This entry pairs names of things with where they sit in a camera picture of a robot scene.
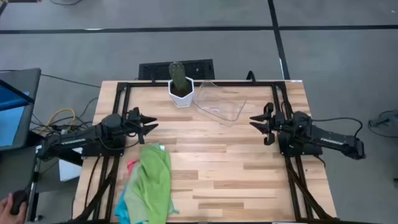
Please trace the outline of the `black computer mouse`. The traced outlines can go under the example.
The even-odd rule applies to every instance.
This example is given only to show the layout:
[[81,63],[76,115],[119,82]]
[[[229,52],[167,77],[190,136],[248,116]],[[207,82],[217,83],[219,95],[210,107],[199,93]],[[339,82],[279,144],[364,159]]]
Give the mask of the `black computer mouse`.
[[28,194],[25,190],[17,190],[12,194],[13,206],[11,208],[10,214],[17,215],[20,211],[20,207],[23,202],[28,201]]

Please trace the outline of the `office chair base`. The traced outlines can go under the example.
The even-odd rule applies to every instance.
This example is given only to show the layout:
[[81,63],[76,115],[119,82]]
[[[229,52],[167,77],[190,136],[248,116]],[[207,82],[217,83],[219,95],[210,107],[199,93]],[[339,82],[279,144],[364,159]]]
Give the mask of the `office chair base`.
[[[387,135],[374,131],[374,128],[380,127],[380,125],[392,126],[392,129],[397,133],[396,135]],[[379,113],[377,118],[370,119],[368,121],[368,129],[370,132],[377,136],[384,138],[398,139],[398,110],[387,110]]]

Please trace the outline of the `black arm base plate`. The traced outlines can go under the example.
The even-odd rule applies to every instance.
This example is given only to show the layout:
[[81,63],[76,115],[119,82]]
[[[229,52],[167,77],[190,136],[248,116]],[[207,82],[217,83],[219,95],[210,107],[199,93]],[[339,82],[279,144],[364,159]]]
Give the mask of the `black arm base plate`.
[[280,153],[287,157],[295,157],[301,155],[320,156],[323,154],[320,146],[314,146],[310,143],[294,138],[291,134],[279,132],[277,134]]
[[84,157],[114,157],[124,154],[125,139],[123,137],[96,139],[83,146]]

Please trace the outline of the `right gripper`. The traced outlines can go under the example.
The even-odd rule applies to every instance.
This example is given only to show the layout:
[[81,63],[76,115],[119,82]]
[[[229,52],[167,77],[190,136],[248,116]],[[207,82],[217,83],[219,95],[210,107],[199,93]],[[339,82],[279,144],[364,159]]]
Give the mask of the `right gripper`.
[[272,131],[280,131],[281,126],[285,124],[285,116],[283,112],[276,111],[275,115],[272,115],[274,111],[274,104],[267,103],[264,107],[264,114],[250,117],[254,121],[266,121],[266,123],[255,123],[250,122],[249,124],[254,126],[261,133],[265,133],[264,144],[270,146],[275,142],[275,134]]

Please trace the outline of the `blue microfiber towel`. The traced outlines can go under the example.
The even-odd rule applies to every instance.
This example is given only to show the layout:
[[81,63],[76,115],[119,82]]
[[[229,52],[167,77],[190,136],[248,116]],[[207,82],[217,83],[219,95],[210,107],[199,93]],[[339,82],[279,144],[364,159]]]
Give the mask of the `blue microfiber towel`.
[[125,191],[126,189],[123,189],[119,202],[116,205],[114,215],[118,217],[120,224],[131,224],[127,205],[124,200]]

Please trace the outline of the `bright green microfiber towel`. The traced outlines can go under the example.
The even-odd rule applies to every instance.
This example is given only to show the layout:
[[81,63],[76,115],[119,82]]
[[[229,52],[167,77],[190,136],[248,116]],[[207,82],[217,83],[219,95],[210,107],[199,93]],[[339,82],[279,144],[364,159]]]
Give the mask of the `bright green microfiber towel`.
[[141,170],[133,185],[144,202],[149,224],[166,224],[171,200],[171,160],[159,143],[141,149]]

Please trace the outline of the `monitor with blue screen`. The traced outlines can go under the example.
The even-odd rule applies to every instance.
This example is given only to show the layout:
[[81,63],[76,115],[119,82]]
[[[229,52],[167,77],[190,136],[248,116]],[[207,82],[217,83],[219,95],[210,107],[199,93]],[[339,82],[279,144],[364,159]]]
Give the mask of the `monitor with blue screen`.
[[41,69],[0,72],[0,152],[25,147]]

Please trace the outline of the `green cactus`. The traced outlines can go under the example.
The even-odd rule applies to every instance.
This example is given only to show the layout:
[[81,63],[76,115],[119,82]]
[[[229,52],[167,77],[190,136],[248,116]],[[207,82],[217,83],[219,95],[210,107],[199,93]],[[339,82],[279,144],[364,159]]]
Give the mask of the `green cactus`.
[[181,62],[172,62],[169,65],[170,77],[178,90],[188,90],[189,84],[186,79],[185,67]]

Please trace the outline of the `black perforated floor box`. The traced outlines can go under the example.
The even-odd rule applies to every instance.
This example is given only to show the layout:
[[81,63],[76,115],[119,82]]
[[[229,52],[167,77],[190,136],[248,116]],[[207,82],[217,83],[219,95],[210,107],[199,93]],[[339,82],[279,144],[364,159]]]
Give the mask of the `black perforated floor box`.
[[[212,59],[181,61],[186,76],[194,80],[214,80],[215,72]],[[170,80],[171,62],[142,63],[139,65],[139,80]]]

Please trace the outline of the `pale green microfiber towel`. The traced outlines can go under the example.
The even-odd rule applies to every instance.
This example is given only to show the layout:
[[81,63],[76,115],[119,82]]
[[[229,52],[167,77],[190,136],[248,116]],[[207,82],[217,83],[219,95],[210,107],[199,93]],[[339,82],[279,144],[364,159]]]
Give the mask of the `pale green microfiber towel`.
[[[131,173],[131,177],[129,178],[129,180],[127,181],[126,186],[125,186],[126,191],[125,191],[125,195],[124,195],[124,200],[127,205],[131,224],[149,224],[144,202],[134,193],[134,191],[132,189],[133,185],[138,180],[140,170],[141,170],[141,164],[139,161],[134,166],[134,170]],[[169,207],[169,215],[178,214],[178,213],[179,213],[179,211],[177,209],[175,209],[172,198],[171,198],[170,207]]]

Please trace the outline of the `black aluminium table frame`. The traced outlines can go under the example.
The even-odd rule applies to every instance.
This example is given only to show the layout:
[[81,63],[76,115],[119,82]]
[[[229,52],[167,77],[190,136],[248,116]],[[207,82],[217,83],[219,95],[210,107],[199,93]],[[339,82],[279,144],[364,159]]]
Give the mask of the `black aluminium table frame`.
[[250,119],[283,95],[295,110],[308,111],[303,84],[233,80],[221,84],[220,95],[242,107],[235,122],[217,121],[195,106],[176,107],[164,82],[104,81],[94,121],[133,107],[157,118],[145,140],[163,144],[170,154],[177,209],[171,223],[294,220],[285,160],[277,144],[264,144]]

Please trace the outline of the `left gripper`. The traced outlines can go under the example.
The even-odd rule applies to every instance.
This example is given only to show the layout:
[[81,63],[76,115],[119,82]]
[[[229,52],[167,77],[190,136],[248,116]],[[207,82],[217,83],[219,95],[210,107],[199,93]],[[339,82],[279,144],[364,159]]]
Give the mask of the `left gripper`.
[[144,135],[149,134],[158,124],[143,125],[157,121],[157,118],[141,115],[139,108],[135,107],[128,111],[124,126],[126,128],[125,135],[133,138],[138,137],[139,144],[145,144]]

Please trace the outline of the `grey side desk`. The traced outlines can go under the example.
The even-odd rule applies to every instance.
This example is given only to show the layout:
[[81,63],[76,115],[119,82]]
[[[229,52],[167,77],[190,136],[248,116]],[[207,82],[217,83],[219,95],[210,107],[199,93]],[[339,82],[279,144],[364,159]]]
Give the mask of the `grey side desk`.
[[39,194],[36,192],[38,169],[36,147],[0,153],[0,200],[9,193],[24,190],[27,194],[26,221],[35,222]]

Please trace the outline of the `person's hand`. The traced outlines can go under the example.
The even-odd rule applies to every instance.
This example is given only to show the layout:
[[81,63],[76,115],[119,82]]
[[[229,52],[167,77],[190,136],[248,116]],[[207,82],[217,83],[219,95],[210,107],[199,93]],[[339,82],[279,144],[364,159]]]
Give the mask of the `person's hand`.
[[10,193],[6,198],[0,201],[0,224],[25,224],[27,203],[22,202],[17,215],[11,214],[13,206],[13,196]]

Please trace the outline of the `white paper box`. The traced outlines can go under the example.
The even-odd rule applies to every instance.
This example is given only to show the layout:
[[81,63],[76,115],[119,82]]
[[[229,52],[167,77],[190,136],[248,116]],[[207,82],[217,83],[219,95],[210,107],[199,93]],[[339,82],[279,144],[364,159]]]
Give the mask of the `white paper box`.
[[80,176],[82,165],[59,159],[59,176],[61,182],[66,182]]

